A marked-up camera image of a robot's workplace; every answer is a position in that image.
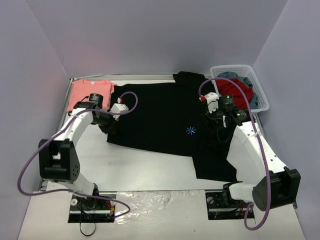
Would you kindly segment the black t-shirt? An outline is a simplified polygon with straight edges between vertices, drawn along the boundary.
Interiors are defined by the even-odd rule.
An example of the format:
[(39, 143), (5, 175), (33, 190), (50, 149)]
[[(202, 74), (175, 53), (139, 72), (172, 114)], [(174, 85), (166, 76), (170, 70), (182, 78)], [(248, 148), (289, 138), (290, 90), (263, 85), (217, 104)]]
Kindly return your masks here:
[(116, 86), (118, 98), (133, 111), (119, 118), (107, 137), (111, 144), (191, 157), (199, 179), (234, 182), (236, 169), (227, 161), (233, 131), (213, 133), (199, 96), (215, 91), (202, 74), (181, 71), (173, 82)]

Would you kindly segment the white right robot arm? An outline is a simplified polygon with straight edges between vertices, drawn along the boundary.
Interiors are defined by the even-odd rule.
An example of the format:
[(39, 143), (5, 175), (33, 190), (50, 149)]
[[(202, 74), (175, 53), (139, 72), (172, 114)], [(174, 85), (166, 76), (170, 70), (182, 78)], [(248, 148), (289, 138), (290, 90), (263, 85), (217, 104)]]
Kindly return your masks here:
[(294, 203), (301, 175), (277, 157), (258, 131), (251, 112), (239, 109), (232, 95), (209, 92), (199, 99), (207, 105), (204, 116), (213, 134), (231, 132), (226, 159), (236, 169), (236, 181), (224, 184), (222, 202), (229, 207), (239, 201), (252, 202), (263, 212), (267, 202), (271, 209)]

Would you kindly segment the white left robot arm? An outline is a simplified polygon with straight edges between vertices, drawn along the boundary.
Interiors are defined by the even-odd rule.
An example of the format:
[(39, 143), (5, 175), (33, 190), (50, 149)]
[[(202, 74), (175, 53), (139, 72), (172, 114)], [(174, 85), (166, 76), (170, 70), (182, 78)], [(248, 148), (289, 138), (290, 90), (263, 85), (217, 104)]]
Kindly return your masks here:
[(76, 145), (89, 125), (102, 127), (107, 133), (114, 131), (120, 113), (129, 109), (121, 103), (114, 103), (110, 112), (102, 110), (103, 96), (92, 93), (77, 102), (71, 111), (69, 120), (48, 145), (39, 151), (39, 173), (48, 181), (59, 183), (82, 197), (82, 203), (89, 209), (97, 208), (101, 203), (98, 186), (81, 174), (80, 161)]

